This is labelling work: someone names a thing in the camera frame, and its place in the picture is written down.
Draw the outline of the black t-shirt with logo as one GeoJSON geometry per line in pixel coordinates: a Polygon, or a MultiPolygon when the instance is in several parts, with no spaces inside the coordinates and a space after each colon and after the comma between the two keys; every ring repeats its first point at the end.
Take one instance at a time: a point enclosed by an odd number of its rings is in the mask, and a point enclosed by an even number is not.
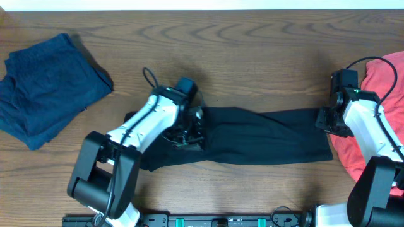
{"type": "Polygon", "coordinates": [[[318,112],[316,108],[255,113],[206,107],[198,136],[182,142],[178,134],[164,132],[147,148],[140,167],[152,172],[199,161],[235,165],[330,161],[327,135],[315,126],[318,112]]]}

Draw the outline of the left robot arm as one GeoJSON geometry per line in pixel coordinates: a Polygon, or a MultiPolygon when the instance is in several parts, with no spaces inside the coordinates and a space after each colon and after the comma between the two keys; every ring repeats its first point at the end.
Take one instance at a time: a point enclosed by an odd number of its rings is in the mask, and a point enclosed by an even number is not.
{"type": "Polygon", "coordinates": [[[67,187],[70,197],[96,213],[80,226],[136,226],[140,214],[131,201],[143,153],[158,136],[177,148],[203,140],[202,113],[190,108],[197,92],[195,84],[156,87],[122,126],[86,136],[67,187]]]}

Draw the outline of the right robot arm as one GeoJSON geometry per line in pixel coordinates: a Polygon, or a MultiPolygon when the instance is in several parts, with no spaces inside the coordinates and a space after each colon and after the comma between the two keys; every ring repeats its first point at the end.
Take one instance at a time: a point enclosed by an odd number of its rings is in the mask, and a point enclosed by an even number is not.
{"type": "Polygon", "coordinates": [[[391,195],[403,187],[403,145],[372,91],[340,88],[320,111],[326,132],[353,136],[366,167],[348,200],[305,212],[300,226],[403,226],[403,198],[391,195]]]}

